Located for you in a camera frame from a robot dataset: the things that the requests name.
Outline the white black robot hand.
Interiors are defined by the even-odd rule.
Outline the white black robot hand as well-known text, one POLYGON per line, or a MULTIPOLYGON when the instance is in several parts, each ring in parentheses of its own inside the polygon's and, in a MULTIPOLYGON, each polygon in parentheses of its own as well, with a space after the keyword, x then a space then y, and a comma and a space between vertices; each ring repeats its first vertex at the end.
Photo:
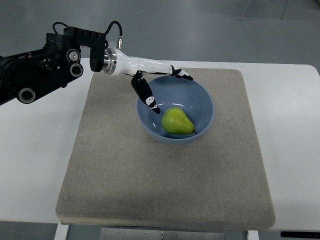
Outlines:
POLYGON ((118 48, 107 48, 104 51, 102 70, 110 76, 122 74, 131 76, 131 85, 138 98, 156 114, 160 114, 161 110, 144 75, 169 75, 189 81, 193 80, 193 77, 187 72, 168 62, 127 56, 118 48))

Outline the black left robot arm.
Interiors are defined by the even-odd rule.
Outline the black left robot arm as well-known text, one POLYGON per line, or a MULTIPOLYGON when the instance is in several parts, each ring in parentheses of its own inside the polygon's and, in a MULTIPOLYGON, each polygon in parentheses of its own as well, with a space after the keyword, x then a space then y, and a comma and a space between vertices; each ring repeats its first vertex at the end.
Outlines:
POLYGON ((30 104, 80 78, 81 47, 90 48, 90 69, 102 70, 106 34, 66 26, 47 33, 43 48, 0 58, 0 103, 30 104))

